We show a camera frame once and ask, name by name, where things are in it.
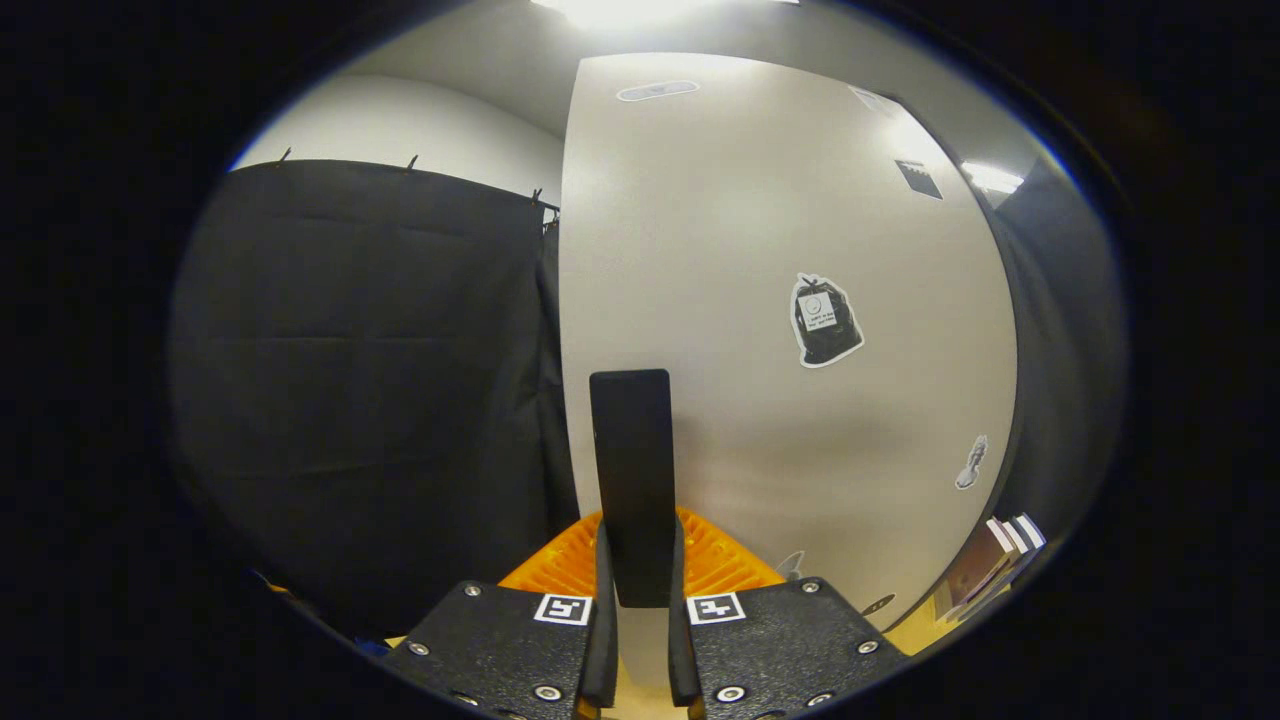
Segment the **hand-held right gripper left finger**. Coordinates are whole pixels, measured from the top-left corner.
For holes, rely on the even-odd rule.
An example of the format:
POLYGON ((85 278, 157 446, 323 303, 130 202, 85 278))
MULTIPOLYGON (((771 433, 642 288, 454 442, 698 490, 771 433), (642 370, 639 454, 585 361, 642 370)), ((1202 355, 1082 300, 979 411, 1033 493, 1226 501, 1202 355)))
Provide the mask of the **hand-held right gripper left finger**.
POLYGON ((495 584, 460 582, 381 661, 490 719, 599 719, 614 706, 611 552, 594 512, 495 584))

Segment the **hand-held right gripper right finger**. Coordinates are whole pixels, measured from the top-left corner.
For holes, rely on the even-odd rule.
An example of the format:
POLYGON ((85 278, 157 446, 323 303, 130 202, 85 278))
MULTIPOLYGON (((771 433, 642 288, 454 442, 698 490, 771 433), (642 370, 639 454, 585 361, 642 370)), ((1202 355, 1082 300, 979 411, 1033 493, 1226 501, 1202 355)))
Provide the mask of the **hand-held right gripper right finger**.
POLYGON ((687 509, 675 528, 669 693, 690 719, 797 719, 905 669, 826 579, 782 577, 687 509))

